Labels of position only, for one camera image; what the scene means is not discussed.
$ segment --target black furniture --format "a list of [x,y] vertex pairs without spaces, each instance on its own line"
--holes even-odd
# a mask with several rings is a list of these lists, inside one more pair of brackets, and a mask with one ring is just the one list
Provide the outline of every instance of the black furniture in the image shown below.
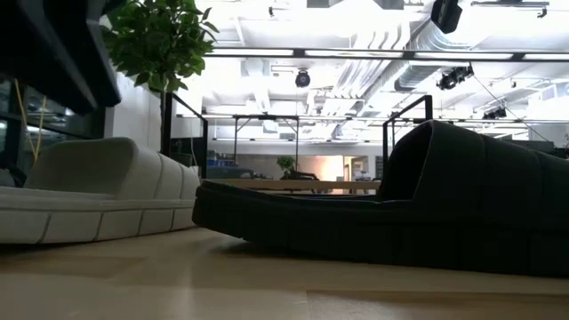
[[428,121],[397,143],[375,201],[205,181],[193,220],[334,259],[569,276],[567,190],[565,160]]
[[0,73],[84,115],[120,101],[99,18],[120,0],[0,1]]

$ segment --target cable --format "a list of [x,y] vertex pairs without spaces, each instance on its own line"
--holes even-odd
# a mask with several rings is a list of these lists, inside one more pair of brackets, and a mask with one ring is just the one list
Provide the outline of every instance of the cable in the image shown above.
[[490,95],[492,96],[492,98],[494,98],[496,101],[498,101],[498,103],[500,103],[500,105],[501,105],[503,108],[505,108],[506,110],[508,110],[508,112],[509,112],[512,116],[514,116],[514,117],[517,119],[517,121],[519,121],[519,122],[521,122],[522,124],[524,124],[524,125],[527,127],[528,130],[530,130],[530,131],[532,131],[533,133],[537,134],[538,136],[540,136],[540,138],[544,139],[544,140],[547,141],[547,142],[551,142],[551,141],[545,139],[545,137],[542,136],[539,132],[535,131],[535,129],[532,128],[531,125],[525,123],[522,118],[520,118],[519,116],[516,116],[516,114],[513,113],[508,107],[506,107],[506,105],[505,105],[502,101],[500,101],[498,98],[496,98],[495,95],[493,95],[493,93],[482,83],[482,81],[480,81],[480,80],[478,79],[478,77],[477,77],[476,75],[474,75],[473,77],[478,81],[478,83],[479,83],[480,85],[482,85],[482,87],[484,88],[484,90],[486,90],[486,92],[488,92],[488,94],[490,94]]
[[[192,124],[194,123],[194,119],[189,120],[189,131],[192,132],[193,134],[193,127]],[[196,160],[196,154],[194,153],[194,138],[189,138],[189,150],[192,153],[192,159],[193,159],[193,164],[195,165],[191,165],[192,170],[194,170],[194,173],[196,174],[196,176],[199,177],[199,173],[197,172],[196,166],[197,166],[197,160]],[[204,164],[204,170],[207,170],[207,163]]]
[[42,145],[42,127],[44,126],[44,110],[45,110],[45,105],[47,104],[47,97],[44,96],[44,101],[42,103],[41,116],[39,120],[39,130],[37,132],[37,146],[34,147],[34,141],[32,141],[32,136],[28,131],[28,118],[26,116],[27,113],[24,110],[24,102],[22,101],[21,98],[20,84],[18,83],[18,79],[14,79],[14,84],[16,86],[16,95],[18,96],[18,104],[20,106],[21,119],[23,120],[24,125],[26,126],[26,135],[28,136],[29,146],[32,148],[32,155],[34,156],[34,163],[35,163],[37,161],[37,158],[39,157],[39,148]]

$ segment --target green leaves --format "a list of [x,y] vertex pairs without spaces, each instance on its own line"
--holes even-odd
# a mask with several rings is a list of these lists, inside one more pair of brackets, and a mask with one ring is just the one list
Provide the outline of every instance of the green leaves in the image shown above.
[[207,8],[204,12],[204,16],[202,17],[202,21],[203,20],[207,20],[207,17],[210,16],[210,11],[212,10],[212,8]]
[[211,22],[204,22],[204,24],[213,32],[220,33],[220,31]]
[[141,84],[145,84],[150,79],[150,73],[143,72],[136,77],[136,81],[134,82],[134,86],[139,86]]
[[131,1],[108,15],[112,28],[102,29],[108,55],[116,70],[136,76],[135,85],[148,84],[160,92],[188,89],[183,78],[201,75],[204,55],[213,50],[204,39],[219,30],[194,0]]

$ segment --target fluorescent light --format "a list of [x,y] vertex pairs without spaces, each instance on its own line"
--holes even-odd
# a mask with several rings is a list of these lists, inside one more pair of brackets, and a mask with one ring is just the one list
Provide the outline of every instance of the fluorescent light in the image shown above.
[[440,67],[445,65],[445,67],[468,67],[468,62],[457,62],[457,61],[425,61],[425,60],[411,60],[409,61],[411,66],[428,66],[428,67]]
[[202,117],[206,119],[230,119],[232,115],[203,115]]
[[213,52],[206,56],[292,57],[293,53],[294,50],[291,49],[214,48]]
[[[194,115],[181,115],[180,117],[197,118],[197,116],[194,116]],[[204,117],[206,119],[231,119],[231,118],[233,118],[232,115],[203,115],[202,117]]]
[[416,52],[415,59],[434,60],[510,60],[513,53],[491,52]]
[[270,66],[270,71],[271,72],[291,72],[291,73],[295,73],[298,71],[298,68],[293,67],[293,66],[278,66],[278,65],[272,65]]
[[348,120],[350,116],[299,116],[300,120]]
[[360,120],[360,121],[388,121],[387,118],[383,117],[383,118],[375,118],[375,117],[365,117],[365,116],[356,116],[354,117],[354,120]]
[[524,60],[569,61],[569,53],[527,53]]
[[306,50],[307,57],[339,57],[339,58],[382,58],[400,59],[402,52],[385,51],[349,51],[349,50]]

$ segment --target ceiling duct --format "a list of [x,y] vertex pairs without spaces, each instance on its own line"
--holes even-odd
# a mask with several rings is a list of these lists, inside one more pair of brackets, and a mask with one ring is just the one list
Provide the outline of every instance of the ceiling duct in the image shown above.
[[270,101],[268,99],[268,88],[265,85],[265,77],[270,76],[270,65],[268,61],[261,60],[259,58],[250,58],[245,61],[241,61],[241,76],[249,76],[253,79],[254,85],[254,96],[257,102],[257,108],[261,113],[268,112],[270,110]]
[[[473,46],[482,42],[482,36],[459,36],[460,30],[453,35],[445,35],[435,24],[429,22],[423,30],[412,39],[406,50],[412,51],[459,51],[469,50]],[[467,41],[457,41],[455,39],[468,39]],[[378,90],[396,90],[400,92],[410,92],[421,82],[432,76],[442,67],[451,67],[454,64],[429,65],[421,62],[408,62],[402,60],[391,61],[385,68],[377,82],[365,94],[365,100],[369,100]]]
[[[393,24],[389,31],[359,34],[354,47],[393,50],[402,48],[409,37],[409,24]],[[388,64],[385,60],[347,61],[333,94],[343,98],[361,98]]]

